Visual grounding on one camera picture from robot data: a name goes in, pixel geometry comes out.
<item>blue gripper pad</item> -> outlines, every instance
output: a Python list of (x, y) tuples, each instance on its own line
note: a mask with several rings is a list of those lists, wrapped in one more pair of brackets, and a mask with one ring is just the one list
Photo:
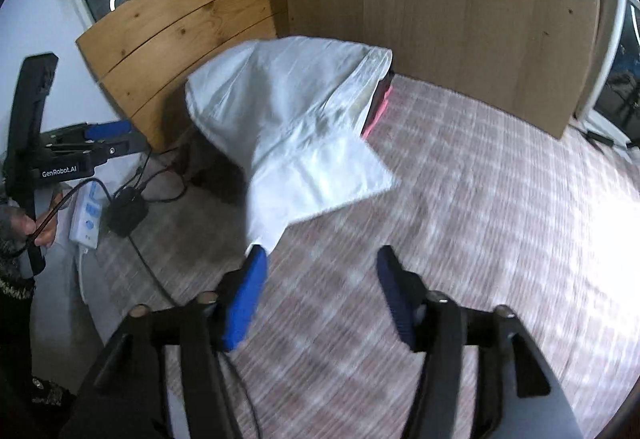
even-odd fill
[(267, 253), (254, 245), (242, 267), (226, 273), (220, 281), (216, 292), (225, 311), (222, 343), (226, 351), (234, 350), (246, 336), (267, 278), (267, 267)]
[(126, 119), (112, 123), (94, 124), (84, 131), (84, 138), (86, 140), (101, 141), (127, 134), (131, 130), (133, 130), (133, 125)]
[(427, 288), (418, 275), (402, 268), (390, 245), (380, 248), (376, 269), (398, 336), (415, 352), (417, 310), (425, 300)]

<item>white cloth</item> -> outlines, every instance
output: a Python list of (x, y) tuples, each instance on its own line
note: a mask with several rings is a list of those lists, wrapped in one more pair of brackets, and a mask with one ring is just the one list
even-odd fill
[(191, 119), (242, 170), (247, 244), (393, 187), (360, 138), (390, 50), (320, 38), (251, 41), (190, 77)]

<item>white power strip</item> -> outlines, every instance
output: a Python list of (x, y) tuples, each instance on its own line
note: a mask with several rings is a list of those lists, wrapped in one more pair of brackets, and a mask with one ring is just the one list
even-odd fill
[(87, 183), (78, 191), (76, 209), (71, 219), (69, 240), (96, 249), (100, 233), (102, 208), (106, 204), (106, 196), (97, 183)]

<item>bed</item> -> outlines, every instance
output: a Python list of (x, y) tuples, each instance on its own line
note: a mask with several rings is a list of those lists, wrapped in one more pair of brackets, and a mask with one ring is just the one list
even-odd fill
[[(638, 168), (570, 128), (556, 140), (450, 90), (401, 76), (393, 85), (368, 141), (399, 186), (287, 229), (232, 355), (264, 436), (400, 436), (422, 356), (397, 339), (378, 286), (374, 256), (391, 244), (431, 289), (467, 307), (514, 308), (595, 437), (640, 374), (638, 255), (628, 245), (640, 223)], [(241, 263), (241, 221), (240, 208), (192, 187), (152, 205), (133, 237), (185, 303)], [(97, 258), (117, 314), (166, 307), (127, 241), (103, 235)], [(457, 438), (472, 420), (474, 358), (465, 353)], [(175, 356), (168, 372), (179, 395)]]

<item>black adapter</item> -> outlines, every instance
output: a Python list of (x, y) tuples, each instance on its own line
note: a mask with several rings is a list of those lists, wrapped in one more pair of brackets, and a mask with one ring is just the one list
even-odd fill
[(128, 237), (149, 212), (142, 193), (133, 186), (124, 188), (111, 202), (106, 212), (107, 227), (120, 237)]

